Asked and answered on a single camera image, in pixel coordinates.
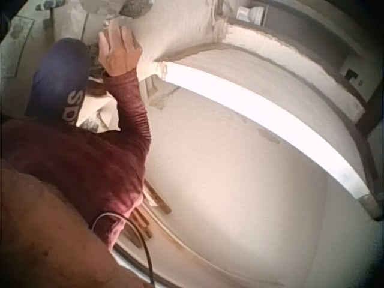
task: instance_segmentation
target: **plaster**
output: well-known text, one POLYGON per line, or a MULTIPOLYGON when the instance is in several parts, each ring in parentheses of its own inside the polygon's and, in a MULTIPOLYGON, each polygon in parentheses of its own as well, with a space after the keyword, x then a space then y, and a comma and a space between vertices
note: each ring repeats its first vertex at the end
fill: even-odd
POLYGON ((260 55, 305 79, 354 122, 364 113, 359 100, 320 64, 272 35, 227 23, 223 43, 260 55))
POLYGON ((146 177, 172 208, 167 216, 155 208, 156 215, 239 285, 299 287, 320 232, 323 170, 191 91, 178 89, 162 109, 153 102, 146 177))
POLYGON ((200 52, 160 67, 167 81, 229 107, 288 141, 356 199, 370 193, 346 127, 316 93, 291 74, 230 49, 200 52))

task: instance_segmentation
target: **white plaster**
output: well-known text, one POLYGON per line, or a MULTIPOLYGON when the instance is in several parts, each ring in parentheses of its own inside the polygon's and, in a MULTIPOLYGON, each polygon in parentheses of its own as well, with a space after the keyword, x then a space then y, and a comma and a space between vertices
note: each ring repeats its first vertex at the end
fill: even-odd
POLYGON ((359 101, 341 84, 337 83, 322 66, 301 54, 294 47, 282 43, 271 35, 227 24, 227 33, 223 43, 247 49, 270 59, 305 79, 335 103, 354 122, 364 113, 364 108, 359 101))
MULTIPOLYGON (((216 0, 156 0, 144 16, 131 20, 121 17, 143 48, 137 68, 139 81, 154 74, 153 61, 190 46, 214 42, 214 9, 216 0)), ((89 15, 84 31, 87 44, 98 41, 104 16, 89 15)))
POLYGON ((344 124, 292 75, 230 49, 200 52, 177 62, 164 64, 166 81, 214 100, 279 135, 356 199, 370 193, 358 150, 344 124))
POLYGON ((156 215, 195 252, 243 278, 239 285, 300 287, 319 237, 326 174, 205 97, 180 88, 160 109, 155 100, 147 107, 146 177, 172 208, 154 208, 156 215))

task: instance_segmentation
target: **wire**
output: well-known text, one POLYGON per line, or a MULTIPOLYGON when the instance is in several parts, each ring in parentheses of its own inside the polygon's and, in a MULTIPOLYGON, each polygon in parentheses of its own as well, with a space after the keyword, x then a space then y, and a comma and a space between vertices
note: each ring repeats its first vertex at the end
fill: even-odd
POLYGON ((153 271, 153 267, 152 267, 152 261, 151 261, 151 257, 149 255, 149 250, 148 250, 148 247, 146 246, 145 244, 145 240, 144 240, 144 237, 143 235, 141 234, 140 230, 137 228, 137 226, 131 221, 129 220, 127 217, 123 216, 122 214, 120 213, 117 213, 117 212, 103 212, 101 213, 96 219, 95 221, 93 222, 92 226, 90 226, 91 228, 91 231, 93 231, 95 229, 95 226, 96 226, 96 223, 99 219, 103 218, 104 216, 114 216, 114 217, 117 217, 119 218, 120 220, 126 222, 128 225, 130 225, 133 230, 136 232, 136 234, 139 236, 140 238, 140 241, 141 243, 143 244, 144 246, 144 250, 145 250, 145 255, 146 255, 146 259, 148 261, 148 270, 149 270, 149 280, 151 281, 151 284, 153 285, 153 287, 155 287, 155 280, 154 280, 154 271, 153 271))

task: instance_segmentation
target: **person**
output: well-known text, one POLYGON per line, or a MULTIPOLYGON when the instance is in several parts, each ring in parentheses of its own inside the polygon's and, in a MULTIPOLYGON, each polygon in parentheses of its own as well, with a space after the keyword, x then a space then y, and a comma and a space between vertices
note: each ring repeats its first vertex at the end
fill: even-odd
MULTIPOLYGON (((142 48, 132 31, 111 21, 99 34, 104 84, 117 100, 120 131, 95 134, 75 126, 90 58, 79 40, 59 40, 34 75, 26 118, 2 125, 2 158, 18 172, 55 186, 91 225, 106 211, 129 217, 143 200, 151 143, 136 67, 142 48)), ((111 250, 124 223, 103 217, 94 232, 111 250)))

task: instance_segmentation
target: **maroon long-sleeve shirt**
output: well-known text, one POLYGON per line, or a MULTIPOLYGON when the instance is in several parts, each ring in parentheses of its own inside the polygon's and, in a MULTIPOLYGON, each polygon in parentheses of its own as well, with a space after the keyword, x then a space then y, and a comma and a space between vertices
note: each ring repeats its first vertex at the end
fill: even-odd
MULTIPOLYGON (((129 217, 141 204, 151 142, 136 71, 104 83, 117 100, 120 131, 94 134, 64 121, 25 118, 6 122, 1 133, 2 158, 56 186, 88 224, 105 211, 129 217)), ((104 217, 95 233, 111 249, 123 228, 123 222, 104 217)))

